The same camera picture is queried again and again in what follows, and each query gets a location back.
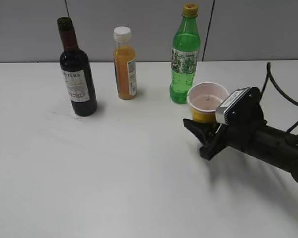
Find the green plastic bottle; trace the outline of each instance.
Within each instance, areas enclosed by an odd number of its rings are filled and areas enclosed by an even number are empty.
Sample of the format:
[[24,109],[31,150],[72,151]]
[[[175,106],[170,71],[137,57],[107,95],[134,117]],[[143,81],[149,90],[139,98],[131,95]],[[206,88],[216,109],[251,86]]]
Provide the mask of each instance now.
[[175,103],[187,102],[187,93],[193,84],[201,44],[196,22],[198,6],[185,4],[182,16],[172,44],[170,96]]

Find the dark red wine bottle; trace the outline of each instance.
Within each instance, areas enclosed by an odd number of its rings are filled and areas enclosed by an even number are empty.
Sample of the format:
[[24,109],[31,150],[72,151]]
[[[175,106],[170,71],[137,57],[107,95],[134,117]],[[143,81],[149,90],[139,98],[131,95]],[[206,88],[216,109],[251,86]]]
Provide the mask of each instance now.
[[72,20],[61,17],[58,27],[64,47],[60,65],[74,112],[89,116],[96,111],[97,100],[88,57],[77,45]]

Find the white plastic cup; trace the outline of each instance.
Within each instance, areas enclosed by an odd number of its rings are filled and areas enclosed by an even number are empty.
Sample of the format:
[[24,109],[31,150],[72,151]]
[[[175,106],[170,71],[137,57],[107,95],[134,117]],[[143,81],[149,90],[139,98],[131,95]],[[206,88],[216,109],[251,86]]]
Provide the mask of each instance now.
[[210,123],[216,121],[216,108],[229,96],[229,92],[217,83],[199,83],[193,86],[187,102],[194,121]]

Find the orange liquid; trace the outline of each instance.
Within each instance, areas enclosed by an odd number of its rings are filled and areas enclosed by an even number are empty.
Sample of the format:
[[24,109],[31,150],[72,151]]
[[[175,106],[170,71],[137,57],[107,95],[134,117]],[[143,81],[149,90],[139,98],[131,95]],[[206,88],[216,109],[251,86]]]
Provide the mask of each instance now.
[[130,95],[129,91],[129,80],[128,80],[128,61],[135,58],[135,50],[131,46],[121,46],[115,49],[114,60],[116,67],[116,78],[117,78],[117,88],[118,96],[121,99],[129,100],[134,98],[136,95]]

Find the wine bottle label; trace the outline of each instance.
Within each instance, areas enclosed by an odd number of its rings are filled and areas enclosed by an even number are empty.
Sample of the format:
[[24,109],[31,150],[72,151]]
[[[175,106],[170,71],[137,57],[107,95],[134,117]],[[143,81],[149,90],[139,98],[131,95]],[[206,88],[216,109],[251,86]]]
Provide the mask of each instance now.
[[89,100],[88,88],[85,80],[84,71],[68,72],[62,70],[66,87],[68,88],[70,99],[77,103]]
[[199,49],[192,52],[179,51],[172,48],[171,67],[176,73],[190,74],[197,68]]
[[128,81],[129,81],[129,94],[131,96],[134,96],[137,92],[135,59],[127,62],[127,69],[128,69]]

